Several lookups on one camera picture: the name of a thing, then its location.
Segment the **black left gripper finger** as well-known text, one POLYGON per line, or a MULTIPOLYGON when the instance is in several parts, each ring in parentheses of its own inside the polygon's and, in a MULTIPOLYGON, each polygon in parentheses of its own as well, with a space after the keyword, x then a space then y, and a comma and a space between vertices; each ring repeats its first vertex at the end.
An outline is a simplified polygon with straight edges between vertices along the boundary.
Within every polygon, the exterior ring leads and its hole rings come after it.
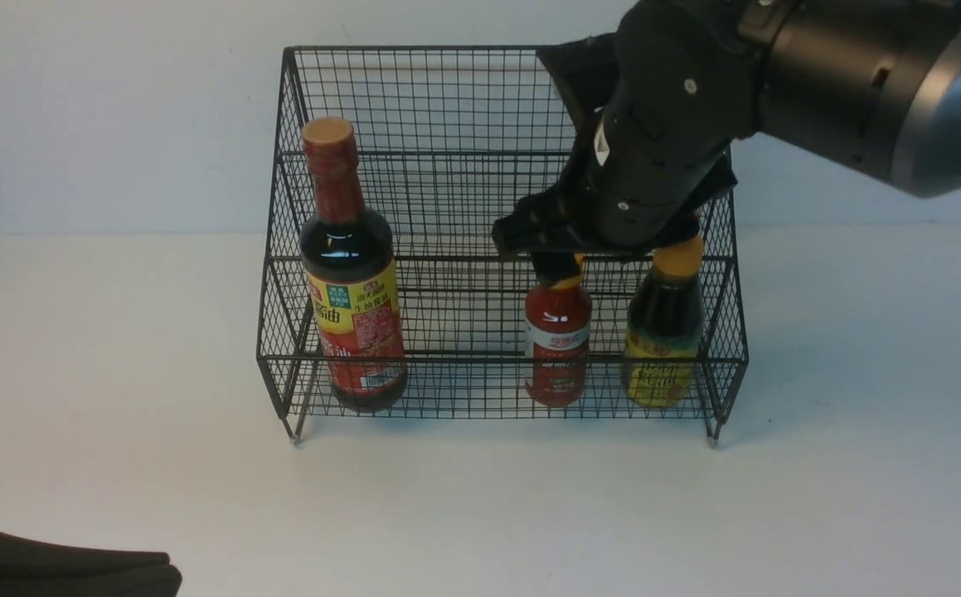
POLYGON ((0 532, 0 596, 176 596, 167 553, 102 551, 0 532))

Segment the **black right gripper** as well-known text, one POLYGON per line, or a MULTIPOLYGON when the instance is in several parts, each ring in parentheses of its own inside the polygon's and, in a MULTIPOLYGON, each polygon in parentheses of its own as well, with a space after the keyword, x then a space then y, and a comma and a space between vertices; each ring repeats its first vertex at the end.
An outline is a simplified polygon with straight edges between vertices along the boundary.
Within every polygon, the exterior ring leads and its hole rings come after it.
POLYGON ((504 260, 538 282, 582 275, 581 254, 647 252, 684 219, 731 141, 755 132, 757 50, 743 1, 639 1, 615 32, 537 52, 576 126, 555 185, 495 220, 504 260))

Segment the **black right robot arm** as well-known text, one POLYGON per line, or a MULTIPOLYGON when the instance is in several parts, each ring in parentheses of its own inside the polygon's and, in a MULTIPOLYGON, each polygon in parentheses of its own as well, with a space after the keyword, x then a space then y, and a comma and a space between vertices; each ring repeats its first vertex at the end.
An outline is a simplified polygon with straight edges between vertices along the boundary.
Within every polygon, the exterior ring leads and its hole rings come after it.
POLYGON ((576 136, 544 192, 495 220, 543 284, 575 255, 695 237, 765 133, 919 199, 961 192, 961 1, 639 1, 536 57, 576 136))

